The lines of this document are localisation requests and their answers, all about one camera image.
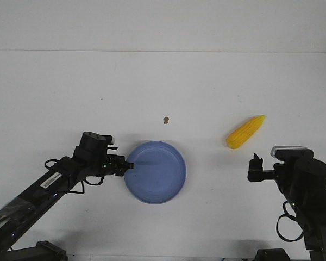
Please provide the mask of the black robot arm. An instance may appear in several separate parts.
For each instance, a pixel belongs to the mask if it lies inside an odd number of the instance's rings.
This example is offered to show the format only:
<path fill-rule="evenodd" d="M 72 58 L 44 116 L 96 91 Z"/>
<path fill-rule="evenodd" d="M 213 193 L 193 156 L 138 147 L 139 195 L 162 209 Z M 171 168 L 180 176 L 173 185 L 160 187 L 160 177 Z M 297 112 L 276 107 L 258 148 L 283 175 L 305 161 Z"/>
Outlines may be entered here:
<path fill-rule="evenodd" d="M 64 195 L 88 177 L 124 176 L 133 163 L 116 150 L 111 135 L 84 132 L 71 157 L 53 159 L 47 172 L 0 209 L 0 252 L 10 249 Z"/>
<path fill-rule="evenodd" d="M 248 180 L 274 180 L 296 214 L 306 249 L 326 259 L 326 163 L 315 159 L 312 150 L 279 148 L 271 153 L 278 160 L 273 170 L 264 170 L 263 159 L 249 162 Z"/>

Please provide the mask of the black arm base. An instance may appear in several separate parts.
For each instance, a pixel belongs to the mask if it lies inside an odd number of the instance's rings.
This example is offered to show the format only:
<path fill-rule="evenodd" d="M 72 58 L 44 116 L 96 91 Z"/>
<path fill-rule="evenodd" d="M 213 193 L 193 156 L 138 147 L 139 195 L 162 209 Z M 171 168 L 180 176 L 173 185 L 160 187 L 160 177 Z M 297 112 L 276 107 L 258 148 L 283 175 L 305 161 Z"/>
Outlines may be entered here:
<path fill-rule="evenodd" d="M 39 241 L 36 246 L 0 252 L 0 261 L 4 260 L 68 260 L 66 251 L 50 243 Z"/>
<path fill-rule="evenodd" d="M 282 248 L 258 249 L 255 261 L 290 261 L 288 254 Z"/>

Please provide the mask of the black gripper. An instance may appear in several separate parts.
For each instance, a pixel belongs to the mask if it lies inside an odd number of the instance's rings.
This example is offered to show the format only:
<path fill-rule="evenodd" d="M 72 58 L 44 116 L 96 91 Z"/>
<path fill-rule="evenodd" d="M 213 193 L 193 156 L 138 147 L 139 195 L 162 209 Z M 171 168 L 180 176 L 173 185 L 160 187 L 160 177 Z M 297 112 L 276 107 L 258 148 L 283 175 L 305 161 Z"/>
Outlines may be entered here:
<path fill-rule="evenodd" d="M 279 175 L 274 170 L 264 170 L 263 159 L 254 153 L 253 159 L 249 161 L 247 178 L 250 182 L 256 183 L 265 180 L 276 180 Z"/>
<path fill-rule="evenodd" d="M 134 168 L 134 163 L 125 161 L 124 156 L 109 154 L 104 157 L 103 176 L 123 177 L 125 172 Z"/>

